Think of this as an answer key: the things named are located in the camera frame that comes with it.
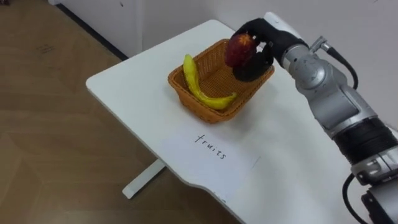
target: baseboard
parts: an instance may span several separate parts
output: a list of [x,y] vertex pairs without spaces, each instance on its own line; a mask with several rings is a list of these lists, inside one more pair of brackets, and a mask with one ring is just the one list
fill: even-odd
[[129,58],[124,53],[122,53],[119,49],[117,49],[113,44],[111,44],[109,41],[107,41],[101,34],[97,33],[97,31],[95,31],[87,23],[85,23],[78,16],[76,16],[73,12],[71,12],[71,10],[66,8],[63,4],[57,4],[57,7],[63,13],[65,13],[69,18],[71,18],[73,21],[75,21],[87,33],[89,33],[89,35],[94,37],[99,43],[101,43],[104,47],[106,47],[112,54],[117,56],[120,60],[123,61],[123,60],[127,60]]
[[62,0],[49,0],[49,3],[53,6],[56,4],[61,4],[62,2],[63,2]]

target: apple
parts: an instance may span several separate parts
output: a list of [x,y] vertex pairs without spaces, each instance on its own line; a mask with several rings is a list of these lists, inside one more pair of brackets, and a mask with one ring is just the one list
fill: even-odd
[[227,44],[225,64],[229,67],[242,67],[256,54],[256,42],[249,34],[233,36]]

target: wicker basket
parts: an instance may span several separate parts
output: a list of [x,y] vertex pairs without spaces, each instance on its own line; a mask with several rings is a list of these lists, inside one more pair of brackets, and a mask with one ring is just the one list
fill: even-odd
[[204,94],[209,97],[224,97],[233,92],[237,93],[238,96],[227,108],[214,110],[196,99],[185,82],[182,66],[176,68],[168,78],[181,103],[207,123],[233,118],[274,73],[274,67],[271,66],[265,75],[253,82],[238,81],[232,74],[232,68],[224,63],[227,43],[228,39],[220,40],[194,58],[198,68],[200,89]]

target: yellow banana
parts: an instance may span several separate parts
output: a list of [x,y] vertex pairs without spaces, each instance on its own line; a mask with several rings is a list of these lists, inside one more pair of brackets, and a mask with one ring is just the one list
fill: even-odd
[[222,98],[211,98],[206,96],[200,90],[197,66],[189,54],[185,55],[183,70],[189,90],[199,101],[206,104],[208,107],[215,110],[222,110],[235,100],[236,93],[232,93],[231,96]]

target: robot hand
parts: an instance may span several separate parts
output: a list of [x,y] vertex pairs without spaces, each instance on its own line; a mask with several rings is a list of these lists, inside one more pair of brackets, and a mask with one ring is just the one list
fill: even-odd
[[[358,78],[354,69],[325,38],[320,37],[308,47],[294,31],[274,27],[272,24],[290,28],[274,14],[267,13],[265,18],[267,20],[245,23],[234,34],[247,33],[257,44],[266,43],[263,51],[244,67],[234,68],[235,77],[239,80],[245,77],[243,81],[257,78],[263,72],[264,61],[275,58],[291,74],[297,90],[308,100],[315,119],[352,165],[352,174],[343,186],[348,210],[357,221],[365,223],[347,198],[349,183],[356,177],[362,185],[372,186],[362,196],[372,221],[398,224],[398,140],[355,90]],[[354,78],[353,87],[348,86],[344,73],[318,57],[316,51],[319,49],[347,67]]]

